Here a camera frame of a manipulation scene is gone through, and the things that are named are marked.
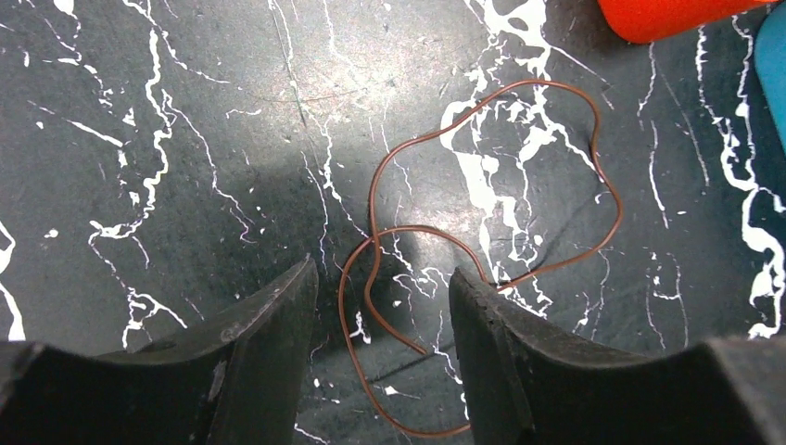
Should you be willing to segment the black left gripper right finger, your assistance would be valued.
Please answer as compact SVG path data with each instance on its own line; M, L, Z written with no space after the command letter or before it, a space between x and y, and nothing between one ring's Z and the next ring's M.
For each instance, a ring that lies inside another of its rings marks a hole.
M450 316L477 444L781 444L785 341L651 359L568 333L456 270Z

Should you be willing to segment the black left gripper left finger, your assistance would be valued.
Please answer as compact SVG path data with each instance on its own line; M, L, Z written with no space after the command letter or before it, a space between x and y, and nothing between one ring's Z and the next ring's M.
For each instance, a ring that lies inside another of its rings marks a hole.
M319 276L305 258L254 295L135 351L1 345L5 444L288 444Z

